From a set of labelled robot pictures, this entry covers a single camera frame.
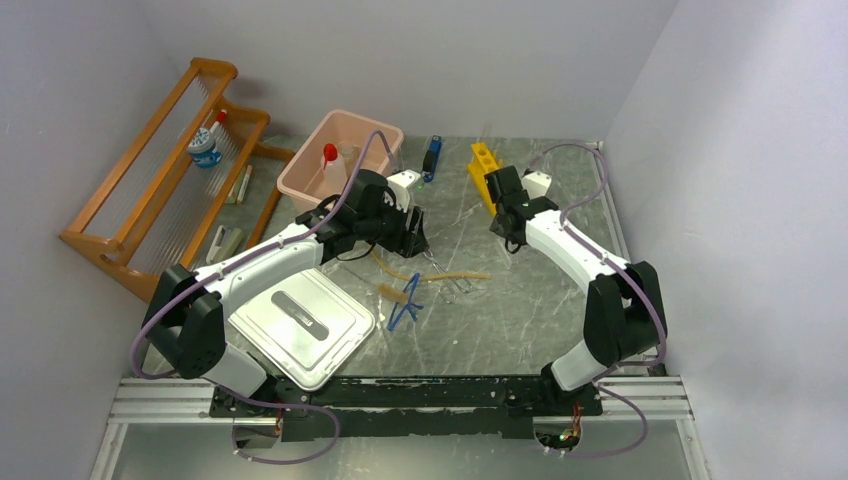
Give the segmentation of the test tube brush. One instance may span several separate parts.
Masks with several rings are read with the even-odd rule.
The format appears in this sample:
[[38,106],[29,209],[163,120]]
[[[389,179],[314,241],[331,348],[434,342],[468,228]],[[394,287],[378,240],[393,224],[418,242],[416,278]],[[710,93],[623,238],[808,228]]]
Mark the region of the test tube brush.
[[397,290],[390,285],[384,283],[378,284],[376,290],[380,296],[385,297],[390,301],[396,303],[406,303],[408,301],[408,295],[405,292]]

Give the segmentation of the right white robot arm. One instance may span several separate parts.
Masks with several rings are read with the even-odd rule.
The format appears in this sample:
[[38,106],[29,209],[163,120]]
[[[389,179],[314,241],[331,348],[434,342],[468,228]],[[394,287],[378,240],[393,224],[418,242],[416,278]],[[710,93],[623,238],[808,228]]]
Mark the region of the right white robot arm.
[[647,350],[663,353],[667,326],[655,268],[611,254],[579,229],[545,196],[532,197],[515,167],[484,177],[495,214],[490,229],[510,254],[530,247],[551,260],[586,295],[582,340],[547,365],[551,378],[539,391],[542,406],[562,414],[578,389]]

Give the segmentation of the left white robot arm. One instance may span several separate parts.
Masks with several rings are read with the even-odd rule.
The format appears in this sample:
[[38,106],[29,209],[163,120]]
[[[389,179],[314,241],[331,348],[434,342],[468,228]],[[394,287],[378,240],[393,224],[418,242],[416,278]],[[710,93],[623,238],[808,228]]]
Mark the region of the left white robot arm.
[[257,359],[227,342],[226,320],[278,282],[336,259],[358,242],[404,258],[426,251],[423,211],[412,199],[421,181],[413,170],[389,177],[360,170],[341,193],[298,215],[271,239],[195,271],[166,269],[131,346],[135,374],[147,375],[136,354],[149,341],[173,373],[218,384],[251,415],[271,411],[277,382]]

